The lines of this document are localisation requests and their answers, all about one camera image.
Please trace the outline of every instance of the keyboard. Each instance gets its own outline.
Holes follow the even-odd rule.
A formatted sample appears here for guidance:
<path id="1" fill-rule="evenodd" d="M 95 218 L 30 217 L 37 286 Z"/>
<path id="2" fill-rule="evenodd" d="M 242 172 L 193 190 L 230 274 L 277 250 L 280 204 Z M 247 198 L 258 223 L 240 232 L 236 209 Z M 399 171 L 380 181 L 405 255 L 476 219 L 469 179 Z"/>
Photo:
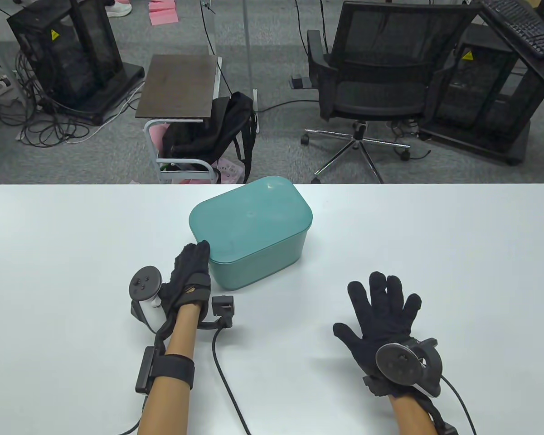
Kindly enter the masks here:
<path id="1" fill-rule="evenodd" d="M 544 21 L 516 0 L 480 0 L 484 9 L 512 29 L 537 58 L 544 58 Z"/>

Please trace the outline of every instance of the caster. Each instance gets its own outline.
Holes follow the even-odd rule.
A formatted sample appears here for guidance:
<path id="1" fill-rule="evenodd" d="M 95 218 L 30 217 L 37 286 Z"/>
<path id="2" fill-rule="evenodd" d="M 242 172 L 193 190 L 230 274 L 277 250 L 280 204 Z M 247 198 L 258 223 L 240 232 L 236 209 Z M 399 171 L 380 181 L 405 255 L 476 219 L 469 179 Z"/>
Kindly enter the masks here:
<path id="1" fill-rule="evenodd" d="M 408 162 L 409 160 L 411 160 L 411 152 L 408 149 L 404 149 L 399 154 L 399 158 L 401 159 L 401 161 Z"/>

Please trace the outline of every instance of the teal plastic box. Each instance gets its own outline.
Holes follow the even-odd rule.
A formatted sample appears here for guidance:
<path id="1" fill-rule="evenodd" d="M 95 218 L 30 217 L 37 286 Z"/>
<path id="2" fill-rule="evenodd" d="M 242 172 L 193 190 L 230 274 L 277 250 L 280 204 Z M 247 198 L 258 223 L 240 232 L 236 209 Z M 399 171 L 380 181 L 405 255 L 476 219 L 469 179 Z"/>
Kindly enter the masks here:
<path id="1" fill-rule="evenodd" d="M 210 244 L 212 277 L 236 290 L 292 265 L 312 224 L 309 205 L 291 182 L 265 177 L 199 203 L 189 227 Z"/>

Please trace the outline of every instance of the black mesh office chair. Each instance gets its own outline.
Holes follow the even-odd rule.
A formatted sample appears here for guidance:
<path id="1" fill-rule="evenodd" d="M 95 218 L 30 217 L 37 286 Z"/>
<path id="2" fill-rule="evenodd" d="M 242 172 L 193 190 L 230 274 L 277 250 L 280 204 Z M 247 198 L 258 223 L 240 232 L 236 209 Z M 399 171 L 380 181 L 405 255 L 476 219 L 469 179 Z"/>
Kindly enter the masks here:
<path id="1" fill-rule="evenodd" d="M 360 149 L 383 180 L 364 143 L 409 148 L 364 137 L 368 121 L 419 120 L 433 115 L 438 90 L 459 37 L 479 11 L 475 5 L 404 5 L 344 2 L 332 52 L 324 54 L 320 31 L 307 32 L 309 74 L 318 89 L 320 116 L 355 120 L 354 132 L 306 129 L 347 141 L 314 173 L 313 183 L 336 159 Z"/>

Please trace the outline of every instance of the black glove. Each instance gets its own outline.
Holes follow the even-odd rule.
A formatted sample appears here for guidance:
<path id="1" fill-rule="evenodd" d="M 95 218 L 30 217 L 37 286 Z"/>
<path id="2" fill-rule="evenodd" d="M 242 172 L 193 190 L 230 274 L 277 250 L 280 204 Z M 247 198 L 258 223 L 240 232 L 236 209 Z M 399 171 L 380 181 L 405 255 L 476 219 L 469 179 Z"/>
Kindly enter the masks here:
<path id="1" fill-rule="evenodd" d="M 173 332 L 179 307 L 189 303 L 201 305 L 199 321 L 208 312 L 211 293 L 208 271 L 209 243 L 205 240 L 197 245 L 190 243 L 176 257 L 169 282 L 161 284 L 159 296 L 166 321 L 157 331 L 156 344 L 162 342 Z"/>
<path id="2" fill-rule="evenodd" d="M 411 326 L 421 308 L 421 298 L 412 294 L 403 306 L 403 290 L 399 278 L 385 278 L 380 272 L 371 274 L 369 288 L 372 306 L 363 284 L 353 281 L 348 286 L 363 338 L 359 338 L 343 323 L 335 323 L 332 331 L 346 344 L 357 364 L 367 374 L 365 384 L 373 394 L 399 397 L 417 391 L 387 379 L 377 367 L 375 355 L 384 344 L 403 343 L 411 338 Z"/>

